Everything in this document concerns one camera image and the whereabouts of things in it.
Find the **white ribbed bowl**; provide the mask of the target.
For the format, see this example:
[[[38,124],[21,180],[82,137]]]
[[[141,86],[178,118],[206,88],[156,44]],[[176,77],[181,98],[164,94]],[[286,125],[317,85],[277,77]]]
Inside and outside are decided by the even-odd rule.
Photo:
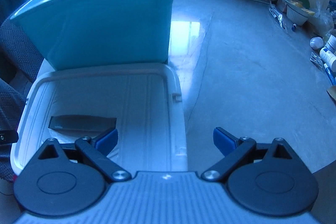
[[[290,3],[286,6],[286,16],[292,23],[302,26],[308,21],[309,14],[304,12],[301,8]]]

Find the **white plastic bin lid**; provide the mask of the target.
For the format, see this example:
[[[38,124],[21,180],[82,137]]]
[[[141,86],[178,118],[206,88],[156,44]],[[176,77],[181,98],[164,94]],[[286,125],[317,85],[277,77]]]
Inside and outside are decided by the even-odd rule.
[[[10,163],[16,174],[48,139],[73,143],[116,120],[118,143],[108,158],[128,170],[185,171],[182,93],[174,69],[128,64],[56,71],[33,83]]]

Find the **blue plastic storage bin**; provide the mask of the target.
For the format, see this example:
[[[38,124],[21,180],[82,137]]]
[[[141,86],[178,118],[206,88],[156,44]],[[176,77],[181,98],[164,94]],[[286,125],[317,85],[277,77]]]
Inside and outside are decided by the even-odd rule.
[[[57,71],[164,63],[173,0],[29,0],[11,16]]]

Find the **white egg-shaped object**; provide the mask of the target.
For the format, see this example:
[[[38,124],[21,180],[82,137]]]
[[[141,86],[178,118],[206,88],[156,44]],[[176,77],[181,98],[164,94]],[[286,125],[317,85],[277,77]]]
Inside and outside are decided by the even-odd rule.
[[[314,38],[311,38],[309,44],[313,50],[319,50],[323,47],[324,41],[321,37],[314,37]]]

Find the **white medicine bottle lying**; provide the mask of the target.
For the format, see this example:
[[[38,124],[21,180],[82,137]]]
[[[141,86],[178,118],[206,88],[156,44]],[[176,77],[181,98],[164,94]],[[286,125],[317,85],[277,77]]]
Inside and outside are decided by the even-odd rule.
[[[336,55],[329,51],[328,48],[323,47],[319,52],[321,60],[333,71],[336,71]]]

